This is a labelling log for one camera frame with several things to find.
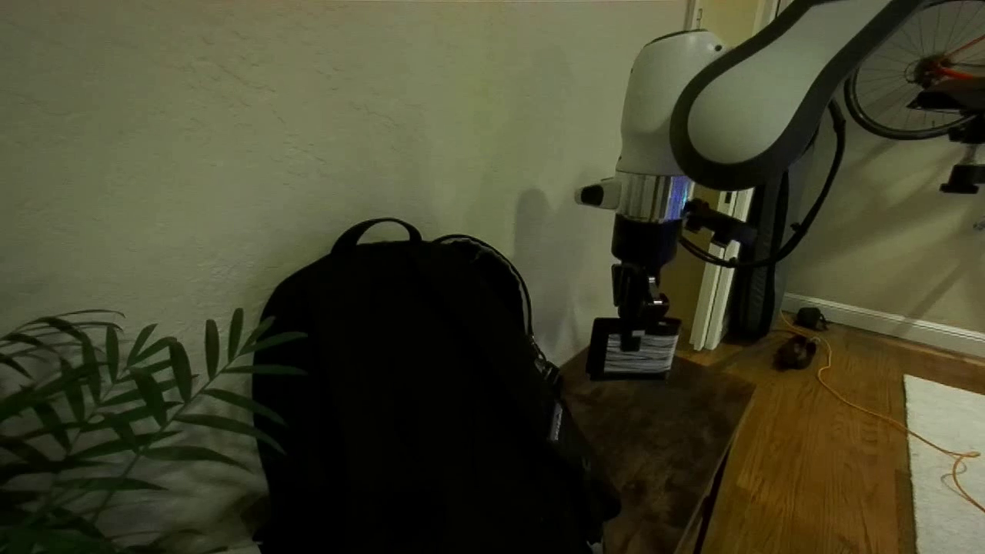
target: black cable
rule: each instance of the black cable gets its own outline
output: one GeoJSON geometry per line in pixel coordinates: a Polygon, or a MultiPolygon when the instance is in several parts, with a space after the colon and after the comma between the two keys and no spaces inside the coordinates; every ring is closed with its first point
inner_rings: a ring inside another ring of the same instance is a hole
{"type": "Polygon", "coordinates": [[[846,147],[846,121],[845,121],[845,112],[836,103],[828,104],[832,112],[832,126],[835,126],[835,157],[832,157],[832,165],[828,165],[828,175],[825,175],[825,189],[819,190],[819,197],[813,199],[813,206],[806,209],[804,222],[799,226],[790,226],[795,227],[795,236],[787,243],[783,243],[783,249],[771,257],[756,257],[756,261],[739,261],[739,257],[718,257],[712,251],[704,251],[702,246],[696,246],[694,240],[687,240],[684,234],[676,236],[681,246],[702,257],[704,266],[720,266],[720,267],[766,267],[766,266],[778,266],[783,257],[787,257],[799,240],[806,236],[811,226],[816,222],[816,215],[823,213],[828,193],[832,193],[832,184],[836,177],[836,170],[841,170],[841,160],[845,160],[845,147],[846,147]]]}

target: potted plant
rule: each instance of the potted plant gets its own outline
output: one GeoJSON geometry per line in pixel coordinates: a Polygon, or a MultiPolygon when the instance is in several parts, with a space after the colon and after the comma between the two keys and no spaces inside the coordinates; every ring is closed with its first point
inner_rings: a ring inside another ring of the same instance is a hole
{"type": "Polygon", "coordinates": [[[163,487],[142,465],[247,465],[192,432],[244,435],[254,419],[281,421],[248,393],[227,389],[238,376],[300,376],[260,366],[254,353],[300,335],[247,330],[233,311],[221,330],[205,319],[203,364],[193,366],[176,335],[144,326],[123,337],[114,311],[37,318],[0,335],[0,551],[161,551],[105,530],[105,514],[125,494],[163,487]]]}

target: robotic arm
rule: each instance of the robotic arm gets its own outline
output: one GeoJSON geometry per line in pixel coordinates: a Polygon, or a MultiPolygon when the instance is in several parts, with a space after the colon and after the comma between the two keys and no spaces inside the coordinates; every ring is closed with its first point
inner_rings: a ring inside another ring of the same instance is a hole
{"type": "Polygon", "coordinates": [[[622,112],[615,175],[581,189],[581,203],[615,209],[612,296],[618,319],[596,319],[593,376],[671,370],[676,319],[659,296],[661,266],[689,226],[752,240],[752,227],[689,203],[689,180],[714,190],[760,189],[811,147],[835,90],[922,0],[798,0],[735,49],[708,31],[644,45],[622,112]]]}

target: black backpack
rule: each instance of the black backpack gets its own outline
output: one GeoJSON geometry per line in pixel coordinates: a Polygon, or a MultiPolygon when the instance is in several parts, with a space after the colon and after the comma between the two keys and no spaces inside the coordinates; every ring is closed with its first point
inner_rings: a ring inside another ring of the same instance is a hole
{"type": "Polygon", "coordinates": [[[260,364],[271,512],[260,545],[338,554],[585,554],[618,512],[557,404],[521,275],[474,236],[361,243],[284,279],[266,318],[301,342],[260,364]]]}

